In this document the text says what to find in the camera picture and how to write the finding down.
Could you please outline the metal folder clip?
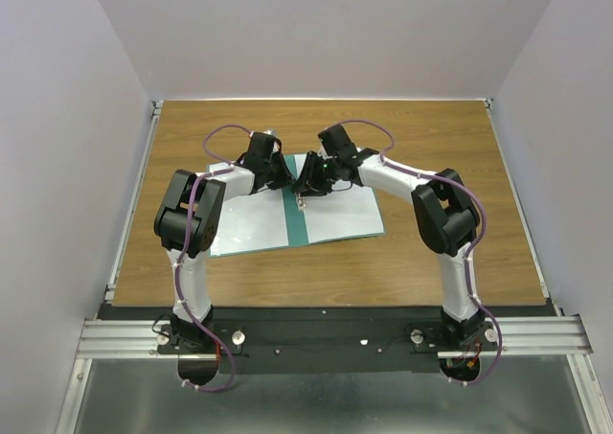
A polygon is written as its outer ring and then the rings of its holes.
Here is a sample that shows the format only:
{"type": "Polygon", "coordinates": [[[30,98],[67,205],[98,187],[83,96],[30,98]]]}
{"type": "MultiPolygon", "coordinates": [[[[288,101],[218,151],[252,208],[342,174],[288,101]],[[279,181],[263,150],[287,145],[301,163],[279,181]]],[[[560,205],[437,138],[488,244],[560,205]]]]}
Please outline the metal folder clip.
{"type": "Polygon", "coordinates": [[[306,205],[307,205],[306,198],[302,196],[301,194],[297,194],[296,201],[297,201],[298,209],[302,212],[306,208],[306,205]]]}

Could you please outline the teal paper folder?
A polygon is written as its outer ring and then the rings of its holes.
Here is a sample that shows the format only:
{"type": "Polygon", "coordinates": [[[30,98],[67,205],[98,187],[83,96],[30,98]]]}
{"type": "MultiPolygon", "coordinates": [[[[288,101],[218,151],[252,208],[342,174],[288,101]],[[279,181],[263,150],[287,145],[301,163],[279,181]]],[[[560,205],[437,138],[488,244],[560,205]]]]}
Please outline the teal paper folder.
{"type": "Polygon", "coordinates": [[[296,196],[288,189],[283,189],[285,224],[288,235],[288,247],[301,247],[310,245],[307,240],[305,220],[298,209],[296,196]]]}

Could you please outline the white paper sheet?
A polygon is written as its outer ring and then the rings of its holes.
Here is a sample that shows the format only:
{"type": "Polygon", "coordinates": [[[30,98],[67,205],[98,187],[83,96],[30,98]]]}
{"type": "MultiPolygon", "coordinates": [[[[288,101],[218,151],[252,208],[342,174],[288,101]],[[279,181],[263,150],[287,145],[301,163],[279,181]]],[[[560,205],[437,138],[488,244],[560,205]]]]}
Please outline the white paper sheet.
{"type": "Polygon", "coordinates": [[[307,196],[298,207],[309,244],[385,234],[375,191],[347,181],[325,196],[307,196]]]}
{"type": "Polygon", "coordinates": [[[227,164],[209,167],[213,179],[226,184],[216,236],[209,251],[211,257],[243,254],[288,246],[283,190],[252,194],[255,175],[234,167],[224,172],[227,164]]]}

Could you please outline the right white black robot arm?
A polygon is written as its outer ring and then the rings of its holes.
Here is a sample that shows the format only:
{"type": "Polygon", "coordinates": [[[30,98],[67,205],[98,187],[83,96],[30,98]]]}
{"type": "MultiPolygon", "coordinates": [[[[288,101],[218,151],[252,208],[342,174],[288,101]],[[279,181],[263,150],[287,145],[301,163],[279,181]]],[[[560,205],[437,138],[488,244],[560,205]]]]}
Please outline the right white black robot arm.
{"type": "Polygon", "coordinates": [[[441,338],[454,350],[472,342],[485,321],[477,294],[472,253],[483,222],[472,192],[451,169],[424,171],[359,148],[341,125],[318,134],[291,191],[299,198],[331,194],[339,181],[381,190],[413,206],[419,235],[437,255],[443,284],[441,338]]]}

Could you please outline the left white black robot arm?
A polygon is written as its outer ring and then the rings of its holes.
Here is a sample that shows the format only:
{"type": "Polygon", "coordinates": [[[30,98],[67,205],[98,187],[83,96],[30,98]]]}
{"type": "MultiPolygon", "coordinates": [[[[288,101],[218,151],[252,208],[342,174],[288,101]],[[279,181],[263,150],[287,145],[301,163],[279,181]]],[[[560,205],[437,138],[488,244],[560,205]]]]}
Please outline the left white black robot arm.
{"type": "Polygon", "coordinates": [[[211,343],[220,351],[228,350],[212,330],[213,304],[206,281],[207,254],[223,204],[266,187],[279,190],[293,183],[282,141],[267,131],[250,132],[247,150],[219,170],[201,174],[178,170],[171,177],[153,231],[171,263],[172,326],[189,351],[203,352],[211,343]]]}

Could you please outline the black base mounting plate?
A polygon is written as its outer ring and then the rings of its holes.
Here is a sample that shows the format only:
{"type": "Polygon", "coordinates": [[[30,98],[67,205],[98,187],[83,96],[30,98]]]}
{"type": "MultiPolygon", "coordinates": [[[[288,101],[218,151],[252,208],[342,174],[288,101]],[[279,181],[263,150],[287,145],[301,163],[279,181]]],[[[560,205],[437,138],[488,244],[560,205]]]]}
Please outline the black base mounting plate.
{"type": "Polygon", "coordinates": [[[497,308],[476,338],[453,345],[435,307],[232,308],[212,312],[213,333],[227,346],[179,338],[169,308],[103,305],[95,320],[149,320],[162,358],[184,375],[451,372],[456,379],[485,372],[486,358],[503,356],[501,317],[559,317],[549,305],[497,308]]]}

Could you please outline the metal sheet front panel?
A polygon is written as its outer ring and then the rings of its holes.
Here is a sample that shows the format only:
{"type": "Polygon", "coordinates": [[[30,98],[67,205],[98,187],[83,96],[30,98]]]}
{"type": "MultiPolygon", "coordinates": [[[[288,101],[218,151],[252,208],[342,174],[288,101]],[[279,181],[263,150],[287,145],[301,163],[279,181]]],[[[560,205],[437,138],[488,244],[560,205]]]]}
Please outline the metal sheet front panel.
{"type": "Polygon", "coordinates": [[[503,358],[468,387],[439,374],[241,377],[184,388],[170,359],[78,362],[59,433],[608,433],[585,356],[503,358]]]}

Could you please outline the left table edge rail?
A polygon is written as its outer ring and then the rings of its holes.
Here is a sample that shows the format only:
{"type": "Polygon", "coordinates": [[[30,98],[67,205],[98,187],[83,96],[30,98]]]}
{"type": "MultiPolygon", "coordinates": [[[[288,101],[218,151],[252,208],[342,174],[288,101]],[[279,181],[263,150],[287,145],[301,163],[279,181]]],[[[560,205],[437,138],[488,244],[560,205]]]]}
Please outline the left table edge rail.
{"type": "Polygon", "coordinates": [[[115,291],[117,288],[117,284],[119,281],[119,276],[120,276],[120,272],[121,272],[121,268],[122,268],[122,264],[123,264],[123,260],[125,256],[125,250],[126,250],[126,246],[129,240],[129,234],[130,234],[132,222],[133,222],[134,215],[137,209],[138,199],[139,199],[139,195],[142,189],[144,177],[146,174],[148,159],[149,159],[152,145],[154,142],[157,127],[159,125],[159,119],[160,119],[161,112],[163,109],[164,101],[163,100],[153,101],[151,105],[152,105],[152,112],[151,112],[151,117],[149,121],[145,146],[144,146],[143,154],[139,161],[137,175],[136,175],[135,182],[134,182],[134,188],[133,188],[130,200],[129,200],[128,213],[126,215],[123,230],[121,233],[119,247],[116,251],[112,269],[111,269],[109,278],[106,283],[104,297],[102,301],[104,304],[111,304],[114,300],[115,291]]]}

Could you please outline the table edge rail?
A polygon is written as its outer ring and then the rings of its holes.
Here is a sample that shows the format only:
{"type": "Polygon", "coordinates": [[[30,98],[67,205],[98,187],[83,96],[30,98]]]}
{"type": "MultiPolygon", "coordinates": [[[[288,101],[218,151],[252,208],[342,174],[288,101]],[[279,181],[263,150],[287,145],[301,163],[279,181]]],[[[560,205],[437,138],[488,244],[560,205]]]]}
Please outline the table edge rail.
{"type": "Polygon", "coordinates": [[[119,247],[116,251],[112,269],[111,269],[109,278],[106,283],[104,297],[102,301],[104,304],[111,304],[114,300],[115,291],[117,288],[117,284],[119,281],[119,276],[120,276],[120,272],[121,272],[121,268],[122,268],[122,264],[123,264],[123,260],[125,256],[125,250],[126,250],[126,246],[129,240],[129,234],[130,234],[132,222],[133,222],[134,215],[137,209],[138,199],[139,199],[139,195],[142,189],[144,177],[146,174],[148,159],[149,159],[152,145],[154,142],[157,127],[159,125],[159,119],[160,119],[161,112],[163,109],[164,101],[163,100],[153,101],[151,105],[152,105],[152,112],[151,112],[151,117],[149,121],[145,146],[144,146],[143,154],[139,161],[137,175],[136,175],[135,182],[134,182],[134,188],[133,188],[130,200],[129,200],[128,213],[126,215],[123,230],[121,233],[119,247]]]}
{"type": "Polygon", "coordinates": [[[514,202],[515,202],[515,206],[517,208],[517,211],[518,211],[518,214],[519,214],[519,217],[520,217],[520,221],[521,221],[521,224],[522,224],[522,227],[523,227],[523,231],[524,231],[524,234],[525,234],[525,237],[526,237],[529,249],[530,249],[530,253],[531,253],[531,256],[532,256],[532,259],[533,259],[534,267],[535,267],[535,270],[536,270],[536,273],[537,273],[537,276],[538,276],[541,292],[542,292],[544,298],[546,300],[548,300],[552,304],[552,307],[554,309],[555,315],[556,316],[563,316],[564,315],[563,311],[558,307],[558,305],[556,304],[555,300],[551,296],[551,292],[550,292],[550,290],[549,290],[549,288],[547,286],[545,277],[544,277],[543,272],[542,272],[542,268],[541,268],[541,265],[540,265],[540,260],[538,258],[538,254],[537,254],[537,251],[536,251],[535,246],[534,246],[533,235],[531,233],[530,226],[529,226],[529,224],[528,224],[528,222],[526,220],[526,216],[525,216],[525,213],[524,213],[523,205],[522,205],[521,199],[519,197],[518,191],[516,189],[516,186],[515,186],[515,183],[514,183],[514,180],[513,180],[513,176],[512,176],[512,173],[511,173],[511,169],[510,169],[509,163],[507,161],[507,158],[505,156],[505,152],[504,152],[504,149],[503,149],[503,146],[502,146],[502,143],[501,143],[500,136],[498,135],[498,132],[497,132],[497,129],[496,129],[496,126],[495,126],[495,123],[494,123],[493,113],[492,113],[493,99],[492,98],[485,98],[485,99],[483,99],[483,103],[484,103],[484,106],[485,106],[486,113],[488,115],[488,120],[489,120],[489,123],[490,123],[490,127],[491,127],[491,130],[492,130],[492,133],[494,135],[494,139],[495,139],[496,145],[498,147],[498,150],[499,150],[499,153],[500,153],[500,156],[501,156],[504,168],[505,168],[505,172],[506,172],[507,178],[508,178],[510,186],[511,186],[511,192],[512,192],[513,199],[514,199],[514,202]]]}

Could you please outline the right table edge rail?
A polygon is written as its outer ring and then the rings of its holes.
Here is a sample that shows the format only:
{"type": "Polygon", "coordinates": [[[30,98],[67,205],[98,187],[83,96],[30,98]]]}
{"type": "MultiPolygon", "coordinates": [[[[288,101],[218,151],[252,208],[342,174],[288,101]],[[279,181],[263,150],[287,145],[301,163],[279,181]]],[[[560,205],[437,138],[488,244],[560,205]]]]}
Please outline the right table edge rail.
{"type": "Polygon", "coordinates": [[[554,309],[555,315],[556,316],[563,316],[564,315],[563,311],[558,307],[558,305],[556,304],[555,300],[551,296],[551,292],[550,292],[550,290],[549,290],[549,288],[547,286],[545,277],[544,277],[543,272],[542,272],[542,268],[541,268],[541,265],[540,265],[540,260],[538,258],[538,254],[537,254],[537,251],[536,251],[535,246],[534,246],[533,235],[531,233],[530,226],[529,226],[529,224],[528,224],[528,222],[526,220],[526,216],[525,216],[525,213],[524,213],[523,205],[522,205],[521,199],[519,197],[518,191],[516,189],[516,186],[515,186],[515,183],[514,183],[514,180],[513,180],[513,176],[512,176],[512,173],[511,173],[511,169],[510,169],[509,163],[507,161],[507,158],[505,156],[505,152],[504,152],[504,149],[503,149],[503,146],[502,146],[502,143],[501,143],[500,136],[498,135],[498,132],[497,132],[497,129],[496,129],[496,126],[495,126],[495,123],[494,123],[493,113],[492,113],[493,99],[492,98],[485,98],[485,99],[483,99],[483,103],[484,103],[484,106],[485,106],[486,113],[488,115],[488,120],[489,120],[489,123],[490,123],[490,127],[491,127],[491,130],[492,130],[492,133],[494,135],[494,139],[495,139],[496,145],[498,147],[498,150],[499,150],[499,153],[500,153],[500,156],[501,156],[504,168],[505,168],[505,172],[506,172],[507,178],[508,178],[510,186],[511,186],[511,192],[512,192],[513,199],[514,199],[514,202],[515,202],[515,206],[517,208],[517,211],[518,211],[518,214],[519,214],[519,217],[520,217],[520,221],[521,221],[521,224],[522,224],[522,227],[523,227],[523,231],[524,231],[524,234],[525,234],[525,237],[526,237],[529,249],[530,249],[530,253],[531,253],[531,256],[532,256],[532,259],[533,259],[534,267],[535,267],[535,270],[536,270],[536,273],[537,273],[537,276],[538,276],[541,292],[542,292],[544,298],[546,300],[548,300],[552,304],[552,307],[554,309]]]}

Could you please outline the aluminium extrusion rail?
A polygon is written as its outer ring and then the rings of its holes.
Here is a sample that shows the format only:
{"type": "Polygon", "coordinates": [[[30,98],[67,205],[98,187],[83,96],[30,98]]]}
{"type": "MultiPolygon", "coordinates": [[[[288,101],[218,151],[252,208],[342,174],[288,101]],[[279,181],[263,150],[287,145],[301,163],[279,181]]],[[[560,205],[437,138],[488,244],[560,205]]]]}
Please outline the aluminium extrusion rail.
{"type": "MultiPolygon", "coordinates": [[[[501,317],[503,356],[593,353],[578,316],[501,317]]],[[[78,359],[161,358],[149,320],[92,320],[82,328],[78,359]]]]}

